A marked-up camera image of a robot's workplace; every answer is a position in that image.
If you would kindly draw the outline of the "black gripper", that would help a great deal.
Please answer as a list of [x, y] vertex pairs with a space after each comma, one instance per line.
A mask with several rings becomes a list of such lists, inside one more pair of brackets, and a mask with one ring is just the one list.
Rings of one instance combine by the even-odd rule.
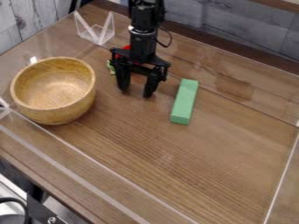
[[113, 47], [110, 49], [117, 69], [117, 84], [126, 92], [131, 84], [131, 73], [142, 74], [147, 77], [145, 84], [145, 98], [150, 98], [158, 89], [160, 82], [166, 81], [172, 64], [157, 55], [157, 45], [169, 47], [158, 40], [158, 29], [142, 31], [134, 26], [129, 27], [131, 49]]

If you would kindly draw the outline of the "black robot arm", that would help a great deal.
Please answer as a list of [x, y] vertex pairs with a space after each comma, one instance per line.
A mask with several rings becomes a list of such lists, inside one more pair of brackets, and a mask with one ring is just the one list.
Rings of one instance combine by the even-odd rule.
[[158, 40], [161, 23], [165, 21], [165, 0], [129, 0], [129, 16], [131, 18], [130, 48], [110, 49], [111, 66], [117, 72], [117, 84], [126, 92], [131, 84], [131, 73], [147, 77], [145, 98], [150, 98], [160, 83], [168, 80], [172, 63], [158, 57], [157, 45], [169, 47]]

